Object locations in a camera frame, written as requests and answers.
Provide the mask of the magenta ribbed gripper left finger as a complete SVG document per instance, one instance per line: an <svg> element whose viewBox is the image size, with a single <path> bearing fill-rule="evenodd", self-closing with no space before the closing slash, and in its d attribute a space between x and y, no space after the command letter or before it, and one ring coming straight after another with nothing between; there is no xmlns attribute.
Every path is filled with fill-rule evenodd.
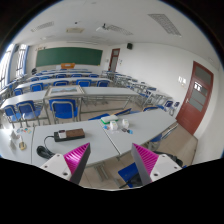
<svg viewBox="0 0 224 224"><path fill-rule="evenodd" d="M72 183L79 184L91 153L86 143L66 153L55 154L41 168Z"/></svg>

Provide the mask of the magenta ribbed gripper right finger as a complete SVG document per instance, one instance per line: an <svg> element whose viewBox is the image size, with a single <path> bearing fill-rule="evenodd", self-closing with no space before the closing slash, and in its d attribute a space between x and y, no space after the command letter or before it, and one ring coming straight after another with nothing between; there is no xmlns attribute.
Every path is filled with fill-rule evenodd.
<svg viewBox="0 0 224 224"><path fill-rule="evenodd" d="M131 152L143 185L181 170L166 154L158 155L135 143L132 144Z"/></svg>

